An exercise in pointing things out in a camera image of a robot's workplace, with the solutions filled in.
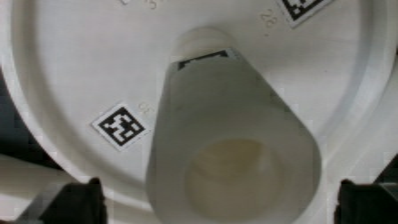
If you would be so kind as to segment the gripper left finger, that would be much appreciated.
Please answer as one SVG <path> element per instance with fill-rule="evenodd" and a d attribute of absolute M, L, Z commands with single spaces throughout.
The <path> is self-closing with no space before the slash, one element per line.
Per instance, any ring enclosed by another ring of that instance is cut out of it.
<path fill-rule="evenodd" d="M 50 185 L 23 211 L 23 224 L 107 224 L 101 181 Z"/>

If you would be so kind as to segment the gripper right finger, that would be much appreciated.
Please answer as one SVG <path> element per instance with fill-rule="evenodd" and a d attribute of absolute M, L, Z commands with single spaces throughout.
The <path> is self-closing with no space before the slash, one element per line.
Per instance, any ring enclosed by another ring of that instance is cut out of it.
<path fill-rule="evenodd" d="M 341 181 L 334 224 L 398 224 L 398 184 Z"/>

